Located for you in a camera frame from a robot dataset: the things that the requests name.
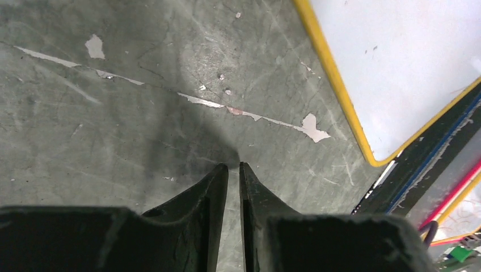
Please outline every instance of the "peeling paint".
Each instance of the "peeling paint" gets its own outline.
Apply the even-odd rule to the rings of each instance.
[[[200,98],[197,98],[197,97],[194,97],[194,96],[185,95],[185,94],[180,93],[180,92],[178,92],[177,94],[182,96],[182,97],[187,98],[187,101],[189,101],[191,103],[194,103],[194,104],[201,104],[201,105],[205,105],[205,106],[211,107],[211,108],[223,108],[223,107],[225,107],[224,105],[217,104],[217,103],[207,101],[207,100],[204,100],[204,99],[200,99]]]
[[[139,85],[139,86],[144,85],[144,82],[140,82],[140,81],[137,81],[137,80],[126,78],[126,77],[121,76],[121,75],[112,74],[112,73],[105,72],[105,71],[102,71],[102,70],[95,70],[95,71],[97,72],[97,75],[101,78],[106,78],[106,79],[123,78],[127,81],[130,81],[131,83],[134,83],[135,85]]]
[[[95,34],[92,35],[90,40],[85,42],[85,47],[88,50],[88,54],[91,58],[105,59],[104,52],[102,51],[102,40]]]
[[[18,46],[15,46],[17,49],[20,49],[21,51],[23,51],[24,53],[32,56],[32,57],[35,57],[35,58],[39,58],[41,60],[47,60],[47,61],[53,61],[55,63],[58,63],[58,64],[61,64],[61,65],[64,65],[65,67],[68,67],[68,68],[72,68],[72,67],[76,67],[76,66],[81,66],[80,64],[78,63],[75,63],[75,62],[71,62],[71,61],[66,61],[64,59],[60,59],[60,58],[56,58],[56,57],[52,57],[52,56],[49,56],[49,55],[45,55],[45,54],[42,54],[42,53],[39,53],[39,52],[35,52],[35,51],[32,51],[32,50],[28,50],[28,49],[25,49],[25,48],[21,48],[21,47],[18,47]],[[123,78],[125,80],[128,80],[130,81],[131,83],[134,83],[136,85],[143,85],[144,82],[140,82],[140,81],[137,81],[137,80],[134,80],[134,79],[130,79],[130,78],[126,78],[124,76],[121,76],[121,75],[116,75],[116,74],[112,74],[112,73],[109,73],[109,72],[105,72],[105,71],[102,71],[102,70],[98,70],[98,69],[93,69],[97,72],[97,75],[101,78],[107,78],[107,79],[111,79],[113,77],[117,77],[117,78]]]
[[[55,58],[55,57],[51,57],[51,56],[48,56],[48,55],[44,55],[44,54],[41,54],[41,53],[38,53],[38,52],[34,52],[34,51],[31,51],[31,50],[28,50],[28,49],[24,49],[24,48],[20,48],[20,47],[17,47],[18,49],[24,51],[25,53],[33,56],[33,57],[36,57],[36,58],[41,58],[43,60],[49,60],[49,61],[53,61],[53,62],[56,62],[56,63],[59,63],[59,64],[62,64],[66,67],[76,67],[76,66],[81,66],[80,64],[77,64],[77,63],[74,63],[74,62],[69,62],[69,61],[65,61],[65,60],[62,60],[62,59],[59,59],[59,58]],[[130,79],[130,78],[126,78],[124,76],[119,76],[119,75],[116,75],[116,74],[111,74],[109,72],[105,72],[105,71],[101,71],[101,70],[97,70],[97,69],[93,69],[97,72],[97,75],[101,78],[107,78],[107,79],[111,79],[112,77],[119,77],[119,78],[123,78],[125,80],[128,80],[129,82],[131,83],[134,83],[136,85],[143,85],[144,82],[140,82],[140,81],[137,81],[137,80],[134,80],[134,79]],[[64,82],[67,86],[69,86],[70,88],[74,89],[75,91],[77,91],[79,94],[83,95],[85,98],[87,98],[88,100],[92,101],[92,102],[95,102],[97,104],[101,104],[101,102],[91,96],[89,96],[87,93],[85,93],[83,90],[81,90],[80,88],[78,88],[77,86],[75,86],[74,84],[72,84],[71,82]],[[200,90],[206,90],[206,86],[205,85],[202,85],[199,87]],[[259,121],[261,118],[268,121],[268,122],[271,122],[271,123],[274,123],[274,124],[277,124],[277,125],[281,125],[281,126],[286,126],[288,128],[292,128],[292,129],[295,129],[297,131],[300,131],[304,134],[306,134],[309,138],[311,138],[315,143],[319,142],[320,140],[323,140],[323,139],[326,139],[326,138],[330,138],[331,136],[329,134],[327,134],[325,131],[321,131],[321,130],[318,130],[317,127],[316,127],[316,117],[312,114],[312,113],[309,113],[303,120],[302,120],[302,126],[299,127],[299,126],[294,126],[294,125],[291,125],[291,124],[287,124],[285,122],[282,122],[282,121],[278,121],[278,120],[274,120],[274,119],[271,119],[271,118],[268,118],[268,117],[264,117],[264,116],[260,116],[258,114],[254,114],[254,113],[250,113],[250,112],[245,112],[243,110],[240,110],[240,109],[235,109],[235,108],[232,108],[232,107],[227,107],[227,106],[224,106],[224,105],[221,105],[221,104],[218,104],[218,103],[215,103],[215,102],[212,102],[212,101],[207,101],[207,100],[204,100],[204,99],[200,99],[200,98],[197,98],[197,97],[194,97],[194,96],[190,96],[190,95],[185,95],[183,93],[180,93],[178,92],[177,93],[178,95],[182,96],[182,97],[185,97],[187,98],[187,100],[191,103],[194,103],[194,104],[201,104],[201,105],[204,105],[204,106],[207,106],[207,107],[211,107],[211,108],[227,108],[227,110],[232,113],[233,115],[243,115],[243,116],[249,116],[251,117],[252,119],[254,119],[254,121]]]
[[[316,75],[316,73],[313,72],[313,70],[311,69],[311,67],[309,67],[307,64],[305,64],[303,61],[301,61],[301,65],[304,66],[304,67],[308,70],[308,72],[310,72],[312,75]]]
[[[32,51],[32,50],[21,48],[21,47],[18,47],[18,46],[15,46],[15,47],[17,49],[20,49],[20,50],[24,51],[25,53],[29,54],[32,57],[41,58],[42,60],[47,60],[47,61],[53,61],[55,63],[64,65],[65,67],[68,67],[68,68],[80,66],[80,64],[77,64],[77,63],[74,63],[74,62],[71,62],[71,61],[65,61],[63,59],[59,59],[59,58],[56,58],[56,57],[45,55],[45,54],[42,54],[42,53],[39,53],[39,52],[35,52],[35,51]]]
[[[466,126],[467,124],[471,123],[472,120],[470,119],[471,116],[473,115],[474,111],[481,107],[481,101],[479,101],[471,111],[468,112],[468,114],[466,115],[465,117],[465,120],[458,125],[458,127],[453,131],[453,133],[451,133],[451,135],[446,139],[446,142],[440,147],[440,149],[437,151],[437,153],[430,159],[430,161],[428,162],[428,166],[426,168],[424,168],[424,170],[416,177],[416,179],[414,179],[414,181],[412,182],[411,186],[409,186],[404,192],[403,194],[401,195],[401,197],[396,201],[396,203],[391,207],[390,211],[392,211],[392,209],[394,207],[402,207],[400,204],[406,199],[406,195],[409,193],[409,191],[412,189],[412,188],[415,188],[418,183],[424,179],[424,177],[426,176],[426,174],[436,165],[436,162],[438,160],[440,160],[442,158],[442,155],[444,154],[444,152],[446,151],[446,149],[449,147],[450,143],[451,143],[451,140],[453,139],[453,136],[455,136],[464,126]]]

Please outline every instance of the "blue stripe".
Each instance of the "blue stripe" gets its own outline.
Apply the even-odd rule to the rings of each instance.
[[[401,191],[396,195],[394,200],[391,202],[389,205],[389,208],[387,208],[386,213],[391,213],[396,205],[396,203],[401,199],[401,197],[405,194],[406,190],[411,187],[413,182],[416,180],[416,178],[421,174],[421,172],[426,168],[426,166],[429,164],[431,159],[436,155],[436,153],[439,151],[439,149],[444,145],[444,143],[448,140],[449,137],[452,136],[453,132],[460,126],[460,124],[466,119],[467,115],[476,107],[478,102],[481,100],[481,93],[477,95],[477,97],[474,99],[474,102],[466,109],[463,115],[460,116],[458,121],[451,127],[451,129],[446,133],[446,136],[440,142],[437,144],[437,146],[434,148],[431,153],[429,153],[428,157],[424,160],[423,164],[421,167],[416,171],[416,173],[409,179],[409,181],[405,184],[405,186],[401,189]]]

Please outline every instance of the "white panel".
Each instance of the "white panel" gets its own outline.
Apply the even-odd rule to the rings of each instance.
[[[311,3],[378,161],[481,74],[480,0]]]

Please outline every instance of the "yellow border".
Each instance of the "yellow border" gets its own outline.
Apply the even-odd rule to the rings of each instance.
[[[439,216],[439,218],[436,219],[436,221],[438,221],[438,223],[439,223],[439,226],[441,226],[441,224],[444,222],[444,220],[446,220],[446,218],[454,211],[454,209],[456,209],[456,207],[461,203],[461,201],[463,201],[467,197],[467,195],[470,194],[471,191],[474,188],[476,188],[476,186],[478,186],[480,181],[481,181],[481,173],[478,173],[478,175],[469,183],[469,185],[463,190],[463,192],[461,194],[459,194],[459,196],[453,201],[453,203],[451,203],[449,205],[449,207]],[[451,240],[454,240],[454,239],[457,239],[457,238],[462,238],[462,237],[465,237],[467,235],[471,235],[471,234],[475,233],[476,231],[478,231],[478,229],[475,229],[473,232],[467,233],[467,234],[464,234],[464,235],[458,235],[458,236],[434,241],[432,243],[432,245],[436,245],[438,243],[442,243],[442,242],[445,242],[445,241],[451,241]]]
[[[332,56],[329,46],[327,45],[326,38],[318,24],[317,17],[311,7],[309,0],[293,0],[294,5],[297,8],[302,22],[311,38],[311,42],[317,54],[319,56],[320,62],[326,71],[326,74],[331,82],[332,89],[336,93],[337,99],[341,104],[341,108],[346,115],[347,121],[351,126],[354,136],[356,137],[357,143],[361,148],[364,158],[375,167],[383,166],[390,162],[394,157],[397,156],[402,150],[404,150],[410,143],[417,139],[421,133],[423,133],[428,127],[430,127],[436,120],[438,120],[444,113],[446,113],[452,106],[454,106],[461,98],[463,98],[468,92],[470,92],[476,85],[481,83],[481,76],[475,80],[469,87],[467,87],[461,94],[459,94],[451,103],[445,106],[436,116],[434,116],[429,122],[427,122],[420,130],[418,130],[411,138],[409,138],[406,143],[400,146],[393,154],[391,154],[387,159],[377,161],[369,146],[368,139],[364,134],[361,123],[357,118],[356,111],[352,105],[351,99],[345,89],[344,82],[341,78],[339,70],[334,62],[334,57]]]

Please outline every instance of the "concrete floor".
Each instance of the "concrete floor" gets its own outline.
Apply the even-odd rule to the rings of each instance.
[[[302,213],[381,172],[289,0],[0,0],[0,23],[2,206],[142,212],[225,162],[218,271],[242,271],[240,160]]]

